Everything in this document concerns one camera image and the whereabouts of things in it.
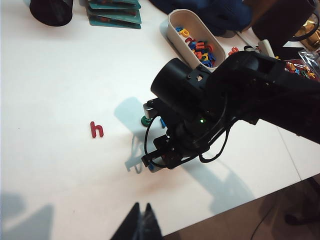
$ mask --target white table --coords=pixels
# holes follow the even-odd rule
[[[151,203],[166,235],[301,180],[278,128],[262,120],[238,122],[215,162],[141,166],[142,104],[177,54],[167,16],[140,4],[135,30],[90,26],[78,1],[64,27],[38,22],[21,0],[1,2],[1,239],[105,240],[135,202]],[[219,41],[226,53],[245,45]],[[162,133],[156,121],[150,148]]]

